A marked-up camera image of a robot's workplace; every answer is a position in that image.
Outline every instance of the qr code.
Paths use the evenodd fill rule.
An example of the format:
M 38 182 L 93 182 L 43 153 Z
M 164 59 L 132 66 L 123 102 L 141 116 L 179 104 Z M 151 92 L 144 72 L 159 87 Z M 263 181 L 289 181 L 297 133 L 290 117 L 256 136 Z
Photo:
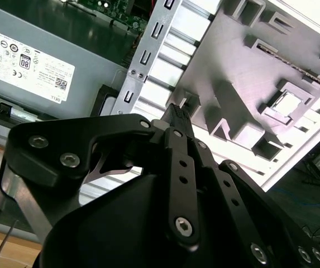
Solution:
M 56 81 L 55 81 L 55 87 L 56 88 L 59 88 L 61 90 L 66 90 L 66 85 L 67 85 L 67 81 L 64 81 L 60 78 L 57 78 Z

